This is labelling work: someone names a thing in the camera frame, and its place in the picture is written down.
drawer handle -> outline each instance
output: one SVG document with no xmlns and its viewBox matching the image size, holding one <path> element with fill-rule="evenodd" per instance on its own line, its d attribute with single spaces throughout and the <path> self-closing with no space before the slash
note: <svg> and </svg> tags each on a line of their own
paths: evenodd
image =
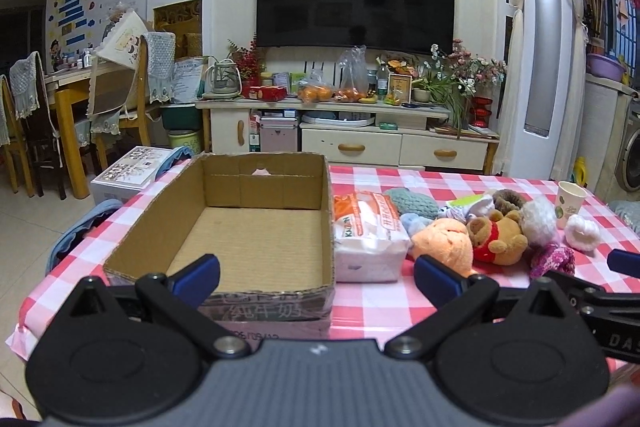
<svg viewBox="0 0 640 427">
<path fill-rule="evenodd" d="M 238 120 L 238 145 L 244 145 L 244 120 Z"/>
<path fill-rule="evenodd" d="M 433 151 L 433 155 L 436 156 L 436 158 L 455 158 L 458 156 L 458 153 L 456 151 L 437 149 Z"/>
<path fill-rule="evenodd" d="M 366 149 L 364 145 L 350 145 L 348 143 L 341 143 L 338 145 L 338 151 L 342 152 L 362 152 Z"/>
</svg>

red and white checkered tablecloth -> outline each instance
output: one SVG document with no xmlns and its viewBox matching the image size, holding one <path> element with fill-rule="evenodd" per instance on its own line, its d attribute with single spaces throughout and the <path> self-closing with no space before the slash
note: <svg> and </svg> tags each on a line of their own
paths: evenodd
<svg viewBox="0 0 640 427">
<path fill-rule="evenodd" d="M 20 308 L 15 331 L 7 340 L 13 351 L 24 359 L 29 356 L 37 339 L 42 336 L 49 321 L 79 279 L 86 275 L 98 275 L 106 280 L 102 270 L 104 261 L 155 195 L 184 166 L 185 164 L 174 167 L 100 227 L 91 231 L 31 292 Z M 344 166 L 331 167 L 331 182 L 334 194 L 348 194 L 354 190 L 383 192 L 392 187 L 407 187 L 428 194 L 441 204 L 472 193 L 482 194 L 490 188 L 511 188 L 527 198 L 543 195 L 555 201 L 558 190 L 556 183 L 548 181 Z M 580 214 L 600 224 L 603 244 L 590 255 L 577 253 L 576 277 L 602 285 L 608 291 L 640 293 L 640 280 L 612 272 L 606 263 L 606 256 L 614 248 L 640 252 L 638 236 L 594 196 L 587 198 Z M 526 287 L 529 284 L 523 265 L 498 267 L 482 264 L 475 268 L 488 273 L 503 286 Z M 376 338 L 382 345 L 434 311 L 431 303 L 415 287 L 412 263 L 405 261 L 403 277 L 396 283 L 338 283 L 330 336 L 332 339 Z M 610 363 L 612 369 L 622 365 L 618 361 Z"/>
</svg>

pink scrunchie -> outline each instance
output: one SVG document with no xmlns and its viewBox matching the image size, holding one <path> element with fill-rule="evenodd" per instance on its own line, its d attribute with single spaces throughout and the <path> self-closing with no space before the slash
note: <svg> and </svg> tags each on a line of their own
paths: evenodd
<svg viewBox="0 0 640 427">
<path fill-rule="evenodd" d="M 575 275 L 575 256 L 572 248 L 558 243 L 549 243 L 536 252 L 531 259 L 532 279 L 542 277 L 549 270 L 556 270 L 567 275 Z"/>
</svg>

open cardboard box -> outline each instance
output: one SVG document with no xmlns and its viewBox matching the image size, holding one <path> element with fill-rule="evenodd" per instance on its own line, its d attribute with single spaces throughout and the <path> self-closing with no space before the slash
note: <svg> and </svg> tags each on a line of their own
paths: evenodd
<svg viewBox="0 0 640 427">
<path fill-rule="evenodd" d="M 221 270 L 200 308 L 208 317 L 289 328 L 323 319 L 314 327 L 327 332 L 335 278 L 324 156 L 199 156 L 149 204 L 104 270 L 112 284 L 126 284 L 147 273 L 172 275 L 206 253 Z"/>
</svg>

winnie the pooh plush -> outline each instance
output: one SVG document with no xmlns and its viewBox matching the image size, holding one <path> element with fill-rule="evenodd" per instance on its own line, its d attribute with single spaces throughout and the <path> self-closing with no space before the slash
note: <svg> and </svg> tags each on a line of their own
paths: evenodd
<svg viewBox="0 0 640 427">
<path fill-rule="evenodd" d="M 522 214 L 511 210 L 503 216 L 492 210 L 489 217 L 476 217 L 469 221 L 466 229 L 473 245 L 474 259 L 501 266 L 516 264 L 525 250 L 527 238 L 520 229 Z"/>
<path fill-rule="evenodd" d="M 414 245 L 409 255 L 414 260 L 427 254 L 462 277 L 469 277 L 475 273 L 471 269 L 474 260 L 471 240 L 465 225 L 459 221 L 448 218 L 436 219 L 425 229 L 415 233 L 411 241 Z"/>
</svg>

